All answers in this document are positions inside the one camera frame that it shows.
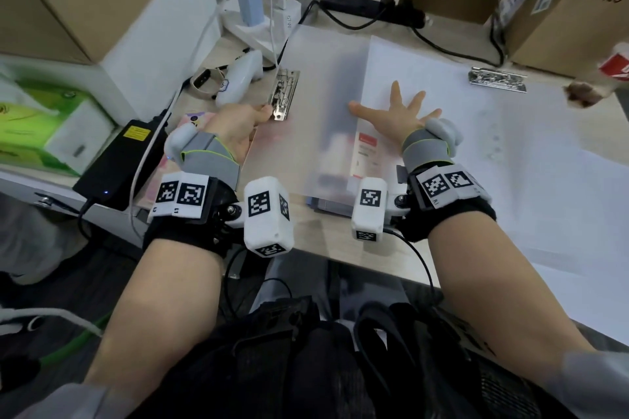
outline black wristband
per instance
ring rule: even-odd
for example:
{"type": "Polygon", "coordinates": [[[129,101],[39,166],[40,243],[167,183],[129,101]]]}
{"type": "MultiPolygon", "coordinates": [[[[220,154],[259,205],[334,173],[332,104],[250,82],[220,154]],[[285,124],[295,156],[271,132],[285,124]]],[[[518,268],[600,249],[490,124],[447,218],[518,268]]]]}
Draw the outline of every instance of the black wristband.
{"type": "Polygon", "coordinates": [[[420,210],[417,200],[411,198],[411,211],[402,219],[397,228],[404,235],[406,240],[410,242],[419,242],[428,239],[430,232],[447,218],[462,214],[463,212],[483,212],[496,220],[496,211],[494,211],[489,203],[480,198],[465,199],[453,202],[440,209],[431,209],[429,211],[420,210]]]}
{"type": "Polygon", "coordinates": [[[173,216],[154,217],[144,235],[143,249],[146,250],[155,239],[165,239],[225,257],[232,244],[241,240],[241,234],[237,235],[233,229],[225,226],[222,211],[238,202],[238,198],[230,186],[211,178],[204,202],[203,210],[207,211],[207,217],[203,222],[173,216]]]}

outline tissue box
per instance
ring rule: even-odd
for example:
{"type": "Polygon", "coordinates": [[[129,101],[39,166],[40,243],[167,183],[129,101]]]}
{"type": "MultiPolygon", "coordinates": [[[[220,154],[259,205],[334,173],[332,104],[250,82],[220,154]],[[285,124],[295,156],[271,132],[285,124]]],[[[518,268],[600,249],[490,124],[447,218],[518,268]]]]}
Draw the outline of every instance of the tissue box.
{"type": "Polygon", "coordinates": [[[114,123],[84,91],[18,82],[22,91],[0,99],[0,162],[80,175],[114,123]]]}

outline yellow label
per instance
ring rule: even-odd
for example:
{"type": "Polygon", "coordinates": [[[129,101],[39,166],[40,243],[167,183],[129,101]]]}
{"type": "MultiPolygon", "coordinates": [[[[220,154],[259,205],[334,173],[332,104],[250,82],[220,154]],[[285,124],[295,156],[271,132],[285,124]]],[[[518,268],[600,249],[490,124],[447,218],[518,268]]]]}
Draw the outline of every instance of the yellow label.
{"type": "Polygon", "coordinates": [[[138,141],[144,141],[146,137],[151,134],[150,129],[140,128],[139,126],[130,126],[126,133],[123,134],[125,138],[137,139],[138,141]]]}

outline qr code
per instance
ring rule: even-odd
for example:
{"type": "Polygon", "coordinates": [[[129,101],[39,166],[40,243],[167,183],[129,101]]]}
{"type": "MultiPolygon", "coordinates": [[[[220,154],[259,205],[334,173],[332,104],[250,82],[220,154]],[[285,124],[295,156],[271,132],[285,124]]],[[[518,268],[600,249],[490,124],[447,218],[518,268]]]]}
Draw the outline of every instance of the qr code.
{"type": "Polygon", "coordinates": [[[175,200],[175,194],[177,193],[177,186],[179,181],[170,181],[168,183],[161,183],[159,191],[157,192],[157,198],[155,202],[170,202],[175,200]]]}
{"type": "Polygon", "coordinates": [[[286,217],[286,220],[291,220],[291,216],[288,214],[288,201],[281,194],[279,194],[279,211],[286,217]]]}
{"type": "Polygon", "coordinates": [[[375,234],[373,232],[360,232],[359,230],[357,230],[356,238],[358,240],[370,240],[372,242],[375,242],[375,234]]]}
{"type": "Polygon", "coordinates": [[[283,248],[280,244],[273,244],[271,246],[256,248],[256,252],[265,257],[271,257],[273,255],[286,252],[286,249],[283,248]]]}
{"type": "Polygon", "coordinates": [[[249,196],[247,204],[249,206],[249,217],[270,211],[271,204],[269,202],[269,191],[249,196]]]}
{"type": "Polygon", "coordinates": [[[205,186],[199,184],[181,183],[177,204],[200,206],[203,204],[205,186]]]}
{"type": "Polygon", "coordinates": [[[380,207],[380,198],[382,191],[373,191],[371,189],[363,189],[360,193],[360,205],[370,207],[380,207]]]}
{"type": "Polygon", "coordinates": [[[450,181],[450,184],[454,188],[464,188],[464,187],[468,187],[474,184],[470,180],[470,178],[467,176],[467,174],[464,173],[463,171],[459,171],[457,173],[449,173],[449,174],[446,174],[445,177],[448,178],[448,180],[450,181]]]}
{"type": "Polygon", "coordinates": [[[431,177],[428,181],[422,182],[421,185],[430,197],[438,196],[450,189],[450,186],[445,183],[445,179],[441,174],[431,177]]]}

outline metal clip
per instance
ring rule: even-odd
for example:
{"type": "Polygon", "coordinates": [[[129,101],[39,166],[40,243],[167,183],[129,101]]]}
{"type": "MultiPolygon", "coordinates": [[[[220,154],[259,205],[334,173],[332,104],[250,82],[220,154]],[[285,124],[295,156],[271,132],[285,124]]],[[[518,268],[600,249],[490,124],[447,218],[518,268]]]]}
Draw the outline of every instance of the metal clip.
{"type": "Polygon", "coordinates": [[[467,78],[471,84],[526,93],[526,85],[524,84],[526,75],[472,67],[467,78]]]}
{"type": "Polygon", "coordinates": [[[284,121],[288,116],[288,110],[291,109],[295,88],[299,72],[280,68],[277,71],[276,80],[273,83],[269,104],[273,105],[273,119],[276,121],[284,121]]]}

